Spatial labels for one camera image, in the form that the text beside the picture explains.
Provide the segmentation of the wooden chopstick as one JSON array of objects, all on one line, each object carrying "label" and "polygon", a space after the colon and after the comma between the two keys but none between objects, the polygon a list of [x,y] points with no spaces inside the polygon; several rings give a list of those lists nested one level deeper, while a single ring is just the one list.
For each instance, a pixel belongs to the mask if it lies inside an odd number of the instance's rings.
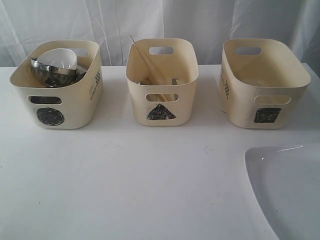
[{"label": "wooden chopstick", "polygon": [[144,55],[144,53],[143,53],[143,52],[140,50],[140,48],[137,46],[134,38],[133,38],[131,35],[129,35],[129,38],[131,39],[132,44],[135,46],[135,48],[136,48],[137,52],[139,53],[142,61],[144,62],[145,66],[147,67],[147,69],[148,69],[149,72],[150,72],[150,75],[152,76],[152,77],[151,77],[152,79],[150,79],[150,83],[151,83],[152,85],[157,85],[157,86],[158,86],[159,83],[160,83],[160,82],[159,82],[158,75],[157,75],[156,72],[154,72],[154,71],[152,70],[152,67],[151,67],[151,65],[150,65],[149,62],[148,62],[148,58]]},{"label": "wooden chopstick", "polygon": [[[153,68],[152,64],[148,62],[146,64],[149,68],[150,73],[152,74],[152,77],[154,78],[154,80],[152,80],[152,84],[157,86],[166,85],[166,83],[163,82],[164,78],[161,72],[157,71],[157,68]],[[159,97],[163,102],[171,102],[172,100],[174,100],[174,96],[171,93],[169,94],[160,93]]]}]

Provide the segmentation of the stainless steel bowl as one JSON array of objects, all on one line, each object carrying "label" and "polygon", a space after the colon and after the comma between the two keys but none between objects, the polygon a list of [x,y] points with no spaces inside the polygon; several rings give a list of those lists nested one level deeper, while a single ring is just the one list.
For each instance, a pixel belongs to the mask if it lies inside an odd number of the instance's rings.
[{"label": "stainless steel bowl", "polygon": [[31,72],[36,80],[50,88],[60,88],[69,85],[77,78],[77,71],[40,63],[37,58],[30,59]]}]

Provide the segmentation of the white plastic bowl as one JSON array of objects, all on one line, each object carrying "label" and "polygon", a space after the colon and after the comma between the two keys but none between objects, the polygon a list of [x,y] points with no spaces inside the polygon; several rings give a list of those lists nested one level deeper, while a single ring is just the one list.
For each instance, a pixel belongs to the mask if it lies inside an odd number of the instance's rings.
[{"label": "white plastic bowl", "polygon": [[49,50],[37,58],[37,61],[44,65],[53,67],[76,70],[77,68],[77,55],[68,48],[55,48]]}]

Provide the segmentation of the large white plate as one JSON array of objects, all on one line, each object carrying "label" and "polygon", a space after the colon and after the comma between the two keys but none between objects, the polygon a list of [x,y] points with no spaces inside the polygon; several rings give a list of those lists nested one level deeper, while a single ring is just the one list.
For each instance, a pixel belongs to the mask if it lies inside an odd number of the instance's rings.
[{"label": "large white plate", "polygon": [[257,203],[280,240],[320,238],[320,145],[263,146],[244,154]]}]

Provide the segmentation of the cream bin with triangle mark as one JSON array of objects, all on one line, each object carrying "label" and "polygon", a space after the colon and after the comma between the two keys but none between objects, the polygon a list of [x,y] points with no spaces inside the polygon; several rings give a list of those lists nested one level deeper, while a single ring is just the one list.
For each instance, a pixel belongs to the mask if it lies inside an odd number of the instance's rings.
[{"label": "cream bin with triangle mark", "polygon": [[[147,38],[135,43],[152,67],[161,72],[166,83],[150,83],[150,71],[132,44],[126,78],[135,119],[145,126],[179,126],[186,123],[191,117],[199,77],[193,45],[180,38]],[[174,78],[179,79],[179,85],[172,85]],[[149,85],[137,84],[144,80]],[[172,94],[174,100],[162,101],[160,94]]]}]

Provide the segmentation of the cream bin with circle mark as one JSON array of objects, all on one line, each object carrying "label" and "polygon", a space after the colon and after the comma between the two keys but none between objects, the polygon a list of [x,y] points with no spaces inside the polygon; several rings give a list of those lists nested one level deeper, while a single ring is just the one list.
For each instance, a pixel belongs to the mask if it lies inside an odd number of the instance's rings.
[{"label": "cream bin with circle mark", "polygon": [[[78,65],[87,67],[85,76],[64,87],[47,87],[39,83],[31,71],[31,58],[57,49],[85,49],[86,56],[77,58]],[[33,122],[44,129],[77,129],[93,117],[103,91],[102,63],[99,45],[90,40],[55,40],[39,45],[21,62],[10,77],[24,108]],[[58,97],[61,104],[34,104],[30,96]]]}]

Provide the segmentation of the white curtain backdrop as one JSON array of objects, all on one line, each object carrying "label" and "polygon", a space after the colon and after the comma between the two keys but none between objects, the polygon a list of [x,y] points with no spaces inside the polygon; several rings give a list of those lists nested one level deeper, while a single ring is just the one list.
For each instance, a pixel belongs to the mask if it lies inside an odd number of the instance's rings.
[{"label": "white curtain backdrop", "polygon": [[105,66],[123,66],[130,37],[181,38],[198,63],[219,64],[222,45],[236,38],[286,44],[320,70],[320,3],[317,0],[3,0],[0,64],[14,67],[37,46],[54,40],[99,44]]}]

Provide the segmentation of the cream bin with square mark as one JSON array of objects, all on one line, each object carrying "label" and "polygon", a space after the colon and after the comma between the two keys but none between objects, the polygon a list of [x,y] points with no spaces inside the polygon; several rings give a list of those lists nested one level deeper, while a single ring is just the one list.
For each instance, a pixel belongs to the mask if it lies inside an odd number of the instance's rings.
[{"label": "cream bin with square mark", "polygon": [[284,127],[310,82],[302,63],[280,41],[236,38],[223,43],[219,88],[227,117],[237,127]]}]

